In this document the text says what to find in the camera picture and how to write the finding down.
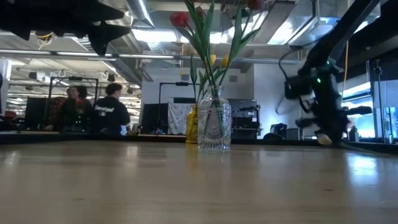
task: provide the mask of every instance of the wooden table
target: wooden table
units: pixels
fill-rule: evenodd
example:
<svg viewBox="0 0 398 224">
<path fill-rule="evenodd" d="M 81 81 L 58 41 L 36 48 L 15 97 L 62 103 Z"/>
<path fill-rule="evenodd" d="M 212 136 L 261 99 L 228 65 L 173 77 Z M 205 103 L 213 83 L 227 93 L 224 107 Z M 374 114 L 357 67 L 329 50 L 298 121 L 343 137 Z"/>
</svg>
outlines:
<svg viewBox="0 0 398 224">
<path fill-rule="evenodd" d="M 398 160 L 314 147 L 1 146 L 0 223 L 398 223 Z"/>
</svg>

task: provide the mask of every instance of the glass vase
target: glass vase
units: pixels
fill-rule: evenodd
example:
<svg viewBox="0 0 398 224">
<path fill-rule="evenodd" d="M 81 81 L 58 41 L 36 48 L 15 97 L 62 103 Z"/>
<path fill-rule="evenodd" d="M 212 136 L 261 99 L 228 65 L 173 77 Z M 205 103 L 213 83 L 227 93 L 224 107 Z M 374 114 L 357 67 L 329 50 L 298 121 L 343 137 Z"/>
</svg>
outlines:
<svg viewBox="0 0 398 224">
<path fill-rule="evenodd" d="M 221 97 L 221 86 L 210 86 L 199 104 L 199 152 L 229 152 L 231 149 L 231 105 Z"/>
<path fill-rule="evenodd" d="M 198 106 L 193 105 L 192 111 L 187 115 L 187 131 L 185 133 L 187 144 L 198 143 Z"/>
</svg>

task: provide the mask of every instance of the curtain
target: curtain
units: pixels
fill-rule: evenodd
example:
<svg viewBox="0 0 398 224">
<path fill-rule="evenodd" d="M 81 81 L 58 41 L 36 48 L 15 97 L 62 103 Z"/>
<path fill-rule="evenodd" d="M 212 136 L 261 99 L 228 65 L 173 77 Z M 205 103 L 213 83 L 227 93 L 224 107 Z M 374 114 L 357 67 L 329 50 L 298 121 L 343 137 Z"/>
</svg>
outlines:
<svg viewBox="0 0 398 224">
<path fill-rule="evenodd" d="M 173 98 L 169 98 L 169 134 L 185 134 L 187 129 L 187 115 L 192 110 L 191 103 L 174 103 Z"/>
</svg>

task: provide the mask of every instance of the yellow tulip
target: yellow tulip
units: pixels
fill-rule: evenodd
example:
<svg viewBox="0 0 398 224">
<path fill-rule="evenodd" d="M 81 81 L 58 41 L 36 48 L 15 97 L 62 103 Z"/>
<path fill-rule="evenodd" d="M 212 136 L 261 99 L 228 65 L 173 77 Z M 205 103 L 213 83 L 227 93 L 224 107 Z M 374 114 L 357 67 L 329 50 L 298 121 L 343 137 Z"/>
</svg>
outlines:
<svg viewBox="0 0 398 224">
<path fill-rule="evenodd" d="M 210 55 L 210 62 L 211 65 L 214 65 L 214 63 L 216 62 L 216 55 Z"/>
<path fill-rule="evenodd" d="M 229 55 L 225 55 L 224 58 L 221 60 L 221 65 L 223 68 L 226 68 L 228 66 L 228 61 L 229 61 Z"/>
</svg>

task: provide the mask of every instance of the yellow container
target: yellow container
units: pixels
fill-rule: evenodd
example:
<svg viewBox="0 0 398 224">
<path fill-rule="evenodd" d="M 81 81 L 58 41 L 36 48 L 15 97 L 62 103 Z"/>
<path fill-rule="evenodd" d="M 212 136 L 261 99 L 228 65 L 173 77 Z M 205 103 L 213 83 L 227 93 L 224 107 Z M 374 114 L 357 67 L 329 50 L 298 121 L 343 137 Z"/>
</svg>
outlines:
<svg viewBox="0 0 398 224">
<path fill-rule="evenodd" d="M 192 111 L 187 115 L 187 144 L 198 144 L 198 106 L 193 105 Z"/>
</svg>

